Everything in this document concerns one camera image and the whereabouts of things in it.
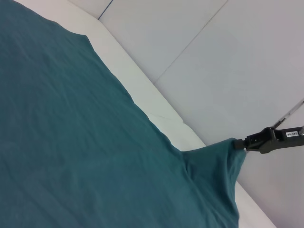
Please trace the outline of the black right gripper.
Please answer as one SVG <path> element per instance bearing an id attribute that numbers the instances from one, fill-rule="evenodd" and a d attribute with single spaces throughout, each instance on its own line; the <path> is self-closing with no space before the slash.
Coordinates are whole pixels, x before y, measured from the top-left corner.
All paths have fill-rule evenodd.
<path id="1" fill-rule="evenodd" d="M 247 150 L 266 154 L 277 149 L 304 145 L 304 128 L 274 129 L 268 127 L 261 132 L 233 141 L 236 150 Z"/>

